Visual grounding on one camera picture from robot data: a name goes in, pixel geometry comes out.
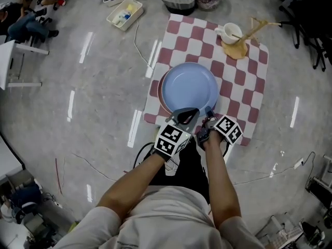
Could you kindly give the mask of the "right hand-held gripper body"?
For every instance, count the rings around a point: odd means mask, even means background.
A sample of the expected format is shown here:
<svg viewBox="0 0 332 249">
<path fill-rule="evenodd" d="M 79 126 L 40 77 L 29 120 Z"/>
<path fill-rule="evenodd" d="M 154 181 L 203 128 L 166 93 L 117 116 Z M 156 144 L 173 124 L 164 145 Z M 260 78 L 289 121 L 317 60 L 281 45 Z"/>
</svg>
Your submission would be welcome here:
<svg viewBox="0 0 332 249">
<path fill-rule="evenodd" d="M 219 119 L 215 116 L 208 117 L 203 122 L 201 130 L 197 133 L 199 145 L 202 145 L 209 139 L 212 130 L 217 131 L 230 145 L 234 145 L 243 134 L 239 124 L 226 115 Z"/>
</svg>

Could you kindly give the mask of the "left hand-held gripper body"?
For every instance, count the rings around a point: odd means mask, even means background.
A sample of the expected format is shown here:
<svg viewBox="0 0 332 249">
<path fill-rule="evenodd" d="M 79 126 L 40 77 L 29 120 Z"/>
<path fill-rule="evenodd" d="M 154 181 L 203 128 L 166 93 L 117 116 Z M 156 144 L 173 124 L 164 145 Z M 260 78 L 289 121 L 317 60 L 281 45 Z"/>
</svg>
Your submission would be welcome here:
<svg viewBox="0 0 332 249">
<path fill-rule="evenodd" d="M 154 153 L 168 162 L 186 147 L 192 135 L 168 123 L 160 126 L 154 144 Z"/>
</svg>

